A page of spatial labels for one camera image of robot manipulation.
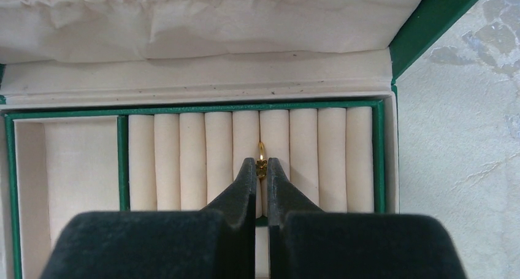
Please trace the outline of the green jewelry box with lid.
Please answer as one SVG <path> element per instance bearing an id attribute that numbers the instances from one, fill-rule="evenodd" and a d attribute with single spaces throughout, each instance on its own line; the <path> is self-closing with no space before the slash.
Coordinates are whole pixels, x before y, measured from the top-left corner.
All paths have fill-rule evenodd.
<path id="1" fill-rule="evenodd" d="M 476 2 L 1 0 L 1 116 L 382 100 L 396 213 L 396 79 Z M 8 195 L 1 180 L 2 278 Z"/>

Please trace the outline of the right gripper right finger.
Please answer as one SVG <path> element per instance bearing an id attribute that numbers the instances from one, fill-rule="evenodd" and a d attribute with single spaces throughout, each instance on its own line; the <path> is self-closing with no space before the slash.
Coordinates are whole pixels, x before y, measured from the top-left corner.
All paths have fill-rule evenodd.
<path id="1" fill-rule="evenodd" d="M 465 278 L 453 241 L 433 217 L 329 213 L 267 165 L 271 278 Z"/>

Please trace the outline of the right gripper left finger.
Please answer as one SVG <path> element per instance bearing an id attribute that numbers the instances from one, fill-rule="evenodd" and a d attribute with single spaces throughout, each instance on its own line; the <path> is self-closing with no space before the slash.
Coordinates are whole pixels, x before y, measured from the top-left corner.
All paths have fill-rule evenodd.
<path id="1" fill-rule="evenodd" d="M 253 278 L 256 168 L 198 211 L 86 212 L 63 229 L 42 278 Z"/>

